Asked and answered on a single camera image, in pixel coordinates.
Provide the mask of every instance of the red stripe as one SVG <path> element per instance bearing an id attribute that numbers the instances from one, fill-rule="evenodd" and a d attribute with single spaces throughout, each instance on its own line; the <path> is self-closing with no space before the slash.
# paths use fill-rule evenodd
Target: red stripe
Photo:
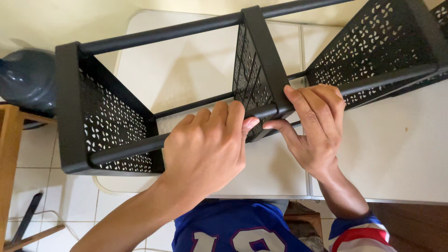
<path id="1" fill-rule="evenodd" d="M 342 242 L 349 242 L 360 238 L 377 240 L 384 245 L 390 246 L 389 243 L 386 242 L 386 234 L 386 231 L 382 229 L 371 227 L 349 229 L 336 239 L 333 244 L 332 252 L 336 252 Z"/>

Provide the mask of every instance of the blue jersey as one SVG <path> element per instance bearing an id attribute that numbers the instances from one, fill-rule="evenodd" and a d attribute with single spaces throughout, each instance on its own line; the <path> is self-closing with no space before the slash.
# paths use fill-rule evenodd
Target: blue jersey
<path id="1" fill-rule="evenodd" d="M 177 218 L 175 226 L 174 252 L 311 251 L 289 231 L 282 212 L 262 201 L 201 204 Z M 335 220 L 330 239 L 330 251 L 395 251 L 388 245 L 387 231 L 374 216 Z"/>

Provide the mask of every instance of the electrical cord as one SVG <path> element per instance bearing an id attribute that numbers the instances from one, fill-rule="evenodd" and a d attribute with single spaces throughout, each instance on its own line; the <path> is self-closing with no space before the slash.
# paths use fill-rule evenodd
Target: electrical cord
<path id="1" fill-rule="evenodd" d="M 58 222 L 62 222 L 62 224 L 64 224 L 64 226 L 67 228 L 69 233 L 73 236 L 73 238 L 75 238 L 77 241 L 79 241 L 79 238 L 76 235 L 76 233 L 73 231 L 73 229 L 69 225 L 67 225 L 67 223 L 64 220 L 62 220 L 62 218 L 59 216 L 58 213 L 56 213 L 53 210 L 47 210 L 47 211 L 42 211 L 42 212 L 38 212 L 38 213 L 34 213 L 34 214 L 41 214 L 41 213 L 54 213 L 57 216 L 57 218 L 58 218 Z M 20 218 L 23 218 L 23 217 L 24 216 L 22 216 L 22 217 L 11 217 L 11 218 L 8 218 L 8 221 L 20 219 Z M 150 250 L 150 251 L 156 251 L 156 252 L 171 252 L 171 251 L 168 251 L 168 250 L 160 250 L 160 249 L 155 249 L 155 248 L 137 248 L 137 249 L 134 249 L 133 251 L 137 251 L 137 250 Z"/>

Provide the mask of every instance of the black metal shelf rack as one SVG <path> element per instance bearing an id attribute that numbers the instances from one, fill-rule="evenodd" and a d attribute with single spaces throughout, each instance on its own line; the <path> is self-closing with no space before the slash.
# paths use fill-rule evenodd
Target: black metal shelf rack
<path id="1" fill-rule="evenodd" d="M 301 73 L 287 76 L 265 18 L 350 0 L 297 0 L 89 43 L 56 47 L 58 130 L 68 174 L 151 176 L 164 171 L 156 119 L 233 97 L 260 118 L 246 142 L 275 134 L 267 120 L 294 108 L 283 87 L 306 77 L 338 86 L 352 109 L 429 85 L 447 72 L 448 46 L 421 0 L 370 0 Z M 232 92 L 151 113 L 94 55 L 238 25 Z"/>

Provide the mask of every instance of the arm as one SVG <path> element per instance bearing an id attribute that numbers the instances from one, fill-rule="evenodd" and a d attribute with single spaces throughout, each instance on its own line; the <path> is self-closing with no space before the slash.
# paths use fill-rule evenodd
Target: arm
<path id="1" fill-rule="evenodd" d="M 130 252 L 165 223 L 223 188 L 246 165 L 247 133 L 259 123 L 244 107 L 218 102 L 187 115 L 165 140 L 166 171 L 95 225 L 71 252 Z"/>
<path id="2" fill-rule="evenodd" d="M 336 153 L 342 139 L 345 102 L 336 87 L 317 85 L 294 90 L 285 86 L 305 135 L 297 135 L 286 120 L 266 122 L 279 130 L 300 166 L 319 181 L 330 210 L 338 218 L 357 219 L 368 214 L 367 202 L 339 170 Z"/>

